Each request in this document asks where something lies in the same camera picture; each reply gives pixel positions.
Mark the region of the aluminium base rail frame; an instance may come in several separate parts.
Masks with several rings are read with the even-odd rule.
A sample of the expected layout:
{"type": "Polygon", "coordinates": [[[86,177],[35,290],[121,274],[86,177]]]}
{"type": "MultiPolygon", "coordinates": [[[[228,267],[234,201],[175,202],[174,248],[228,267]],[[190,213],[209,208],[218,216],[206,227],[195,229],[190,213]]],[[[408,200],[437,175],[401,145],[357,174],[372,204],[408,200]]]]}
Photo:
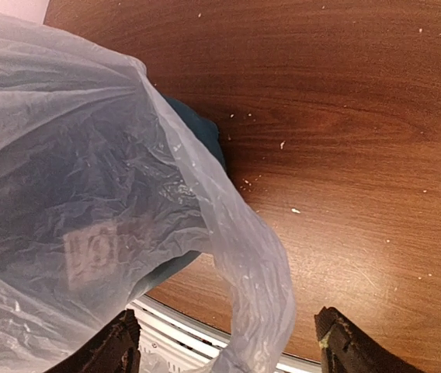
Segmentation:
{"type": "Polygon", "coordinates": [[[283,353],[288,332],[258,316],[234,314],[228,335],[143,296],[133,300],[141,326],[141,372],[321,372],[321,365],[283,353]]]}

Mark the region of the translucent grey plastic bag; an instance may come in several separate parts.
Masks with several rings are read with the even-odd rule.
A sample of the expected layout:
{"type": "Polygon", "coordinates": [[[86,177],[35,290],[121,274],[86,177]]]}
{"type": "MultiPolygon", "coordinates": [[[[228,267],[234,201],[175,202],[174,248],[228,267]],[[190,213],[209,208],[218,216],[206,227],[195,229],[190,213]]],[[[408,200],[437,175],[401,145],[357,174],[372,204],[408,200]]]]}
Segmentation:
{"type": "Polygon", "coordinates": [[[0,14],[0,372],[42,372],[199,253],[232,299],[206,372],[272,372],[286,251],[148,81],[86,39],[0,14]]]}

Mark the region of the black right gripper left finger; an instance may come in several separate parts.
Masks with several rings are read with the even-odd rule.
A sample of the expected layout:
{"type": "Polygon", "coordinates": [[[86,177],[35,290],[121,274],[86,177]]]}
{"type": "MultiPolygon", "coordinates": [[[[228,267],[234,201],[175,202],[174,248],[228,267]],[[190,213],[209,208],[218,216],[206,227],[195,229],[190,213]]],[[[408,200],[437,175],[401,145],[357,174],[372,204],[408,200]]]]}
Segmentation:
{"type": "Polygon", "coordinates": [[[125,309],[70,357],[46,373],[138,373],[141,327],[125,309]]]}

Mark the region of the teal plastic trash bin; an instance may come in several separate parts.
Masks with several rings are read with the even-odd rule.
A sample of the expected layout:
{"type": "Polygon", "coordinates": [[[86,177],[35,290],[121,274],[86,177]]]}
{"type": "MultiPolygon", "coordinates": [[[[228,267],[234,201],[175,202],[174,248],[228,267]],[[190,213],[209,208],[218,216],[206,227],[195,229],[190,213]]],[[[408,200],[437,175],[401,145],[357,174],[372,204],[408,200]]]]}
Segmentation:
{"type": "MultiPolygon", "coordinates": [[[[208,149],[210,154],[222,165],[223,169],[227,170],[224,154],[219,142],[219,130],[217,125],[211,120],[201,117],[185,103],[165,95],[163,95],[163,98],[194,133],[196,138],[208,149]]],[[[201,252],[190,250],[184,255],[172,258],[156,267],[135,284],[128,300],[132,301],[135,298],[139,298],[151,289],[162,284],[171,276],[189,266],[200,254],[201,252]]]]}

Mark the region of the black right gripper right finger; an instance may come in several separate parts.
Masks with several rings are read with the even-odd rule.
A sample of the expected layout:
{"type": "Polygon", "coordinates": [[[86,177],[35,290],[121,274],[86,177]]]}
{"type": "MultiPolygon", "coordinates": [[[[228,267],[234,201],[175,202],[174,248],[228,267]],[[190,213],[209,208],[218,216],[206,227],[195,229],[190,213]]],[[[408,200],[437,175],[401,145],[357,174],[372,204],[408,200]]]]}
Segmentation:
{"type": "Polygon", "coordinates": [[[314,316],[321,370],[344,373],[422,373],[392,354],[334,307],[314,316]]]}

